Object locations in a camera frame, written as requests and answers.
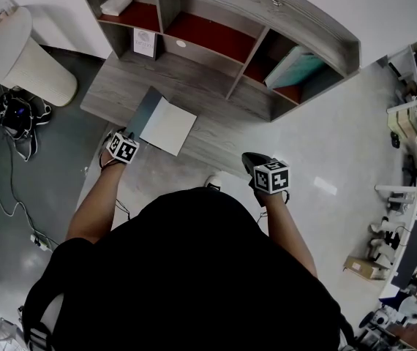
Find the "cardboard box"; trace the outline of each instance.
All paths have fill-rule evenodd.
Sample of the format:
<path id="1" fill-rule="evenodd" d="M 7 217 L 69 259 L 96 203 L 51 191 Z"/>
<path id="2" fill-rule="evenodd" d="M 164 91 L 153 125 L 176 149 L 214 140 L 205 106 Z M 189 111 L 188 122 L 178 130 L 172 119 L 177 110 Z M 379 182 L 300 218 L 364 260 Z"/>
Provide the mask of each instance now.
<path id="1" fill-rule="evenodd" d="M 389 275 L 389 269 L 385 266 L 357 257 L 347 257 L 347 261 L 345 261 L 343 266 L 364 279 L 384 280 Z"/>

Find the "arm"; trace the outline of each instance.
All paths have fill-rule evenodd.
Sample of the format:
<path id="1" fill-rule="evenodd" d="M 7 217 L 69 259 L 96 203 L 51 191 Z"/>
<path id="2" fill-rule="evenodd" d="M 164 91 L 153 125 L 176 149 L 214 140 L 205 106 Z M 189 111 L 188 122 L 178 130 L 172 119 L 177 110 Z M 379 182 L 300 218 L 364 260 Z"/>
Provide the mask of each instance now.
<path id="1" fill-rule="evenodd" d="M 84 238 L 96 243 L 111 231 L 119 180 L 125 167 L 124 164 L 116 164 L 101 172 L 98 181 L 75 212 L 66 240 Z"/>
<path id="2" fill-rule="evenodd" d="M 314 260 L 293 221 L 282 194 L 262 195 L 268 217 L 268 236 L 297 259 L 314 277 L 318 277 Z"/>

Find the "white table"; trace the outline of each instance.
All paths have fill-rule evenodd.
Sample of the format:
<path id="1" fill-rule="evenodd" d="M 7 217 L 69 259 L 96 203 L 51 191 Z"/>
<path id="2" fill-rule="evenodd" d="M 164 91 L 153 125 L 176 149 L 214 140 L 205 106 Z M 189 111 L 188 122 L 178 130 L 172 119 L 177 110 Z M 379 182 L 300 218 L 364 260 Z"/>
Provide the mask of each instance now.
<path id="1" fill-rule="evenodd" d="M 409 46 L 409 51 L 412 54 L 412 65 L 413 65 L 413 77 L 415 78 L 415 82 L 417 84 L 417 67 L 415 63 L 415 58 L 413 56 L 413 50 L 411 46 Z M 414 100 L 413 102 L 398 105 L 393 108 L 389 108 L 387 110 L 387 113 L 395 113 L 399 110 L 405 110 L 411 107 L 415 107 L 417 105 L 417 100 Z M 412 210 L 412 216 L 410 219 L 410 224 L 405 227 L 405 229 L 402 228 L 402 237 L 400 238 L 400 245 L 397 248 L 395 252 L 395 261 L 392 265 L 392 269 L 389 272 L 389 276 L 386 280 L 386 283 L 384 284 L 383 291 L 381 292 L 379 298 L 392 298 L 399 292 L 399 288 L 392 284 L 392 279 L 397 274 L 397 269 L 399 267 L 399 264 L 402 260 L 402 257 L 404 255 L 408 240 L 410 238 L 410 233 L 413 229 L 413 225 L 415 224 L 415 221 L 417 220 L 417 182 L 416 186 L 388 186 L 388 185 L 376 185 L 375 186 L 376 191 L 390 191 L 390 192 L 404 192 L 404 193 L 413 193 L 415 194 L 415 197 L 413 199 L 413 210 Z"/>
<path id="2" fill-rule="evenodd" d="M 20 86 L 56 106 L 69 103 L 77 80 L 31 37 L 33 20 L 19 7 L 0 22 L 0 84 Z"/>

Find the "concrete floor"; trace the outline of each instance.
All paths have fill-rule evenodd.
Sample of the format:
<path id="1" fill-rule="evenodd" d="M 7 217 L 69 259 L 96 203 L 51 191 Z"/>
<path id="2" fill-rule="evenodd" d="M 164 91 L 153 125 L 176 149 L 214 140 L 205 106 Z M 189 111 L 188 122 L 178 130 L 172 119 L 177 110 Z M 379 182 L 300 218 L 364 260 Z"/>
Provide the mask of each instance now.
<path id="1" fill-rule="evenodd" d="M 92 157 L 105 122 L 79 109 L 99 62 L 69 56 L 60 56 L 59 61 L 65 61 L 78 76 L 80 93 L 70 106 L 55 108 L 54 120 L 40 128 L 38 156 L 27 164 L 15 158 L 14 181 L 35 225 L 61 242 L 77 201 L 98 176 Z M 315 258 L 321 281 L 355 328 L 376 306 L 380 285 L 342 272 L 342 264 L 349 254 L 363 252 L 367 225 L 386 212 L 374 185 L 401 181 L 402 150 L 391 147 L 386 120 L 396 85 L 387 69 L 373 64 L 269 127 L 276 132 L 272 135 L 277 142 L 275 156 L 292 167 L 289 208 Z M 85 167 L 90 167 L 86 180 Z M 0 195 L 11 208 L 8 170 L 8 150 L 0 134 Z M 174 158 L 144 146 L 124 174 L 119 199 L 135 215 L 159 195 L 203 185 L 214 171 L 187 156 Z M 222 191 L 238 199 L 257 219 L 260 208 L 247 182 L 227 173 L 221 176 Z M 115 225 L 125 219 L 117 210 Z M 265 219 L 260 225 L 266 231 Z M 9 219 L 0 211 L 0 317 L 12 321 L 50 257 L 29 241 L 29 235 L 22 212 Z M 301 297 L 301 282 L 292 277 L 292 284 L 298 285 Z"/>
<path id="2" fill-rule="evenodd" d="M 15 193 L 26 204 L 36 228 L 60 243 L 85 181 L 85 167 L 93 157 L 106 122 L 80 109 L 102 60 L 57 50 L 51 54 L 77 77 L 79 90 L 68 106 L 53 107 L 48 125 L 37 128 L 40 147 L 36 156 L 25 163 L 14 152 L 13 182 Z M 10 194 L 9 179 L 9 149 L 0 130 L 0 198 L 11 211 L 15 201 Z M 13 322 L 18 318 L 17 308 L 24 303 L 51 255 L 30 242 L 30 235 L 21 207 L 12 218 L 0 209 L 0 317 Z"/>

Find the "black shirt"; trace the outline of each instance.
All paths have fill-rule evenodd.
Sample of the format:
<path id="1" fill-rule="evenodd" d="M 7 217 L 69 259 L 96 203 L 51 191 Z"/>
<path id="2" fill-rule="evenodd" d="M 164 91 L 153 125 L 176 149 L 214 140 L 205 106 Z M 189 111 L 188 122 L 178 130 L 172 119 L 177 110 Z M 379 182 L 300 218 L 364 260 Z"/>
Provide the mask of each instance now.
<path id="1" fill-rule="evenodd" d="M 61 244 L 31 289 L 24 327 L 58 293 L 56 350 L 339 345 L 340 308 L 325 287 L 213 189 L 161 196 L 95 245 Z"/>

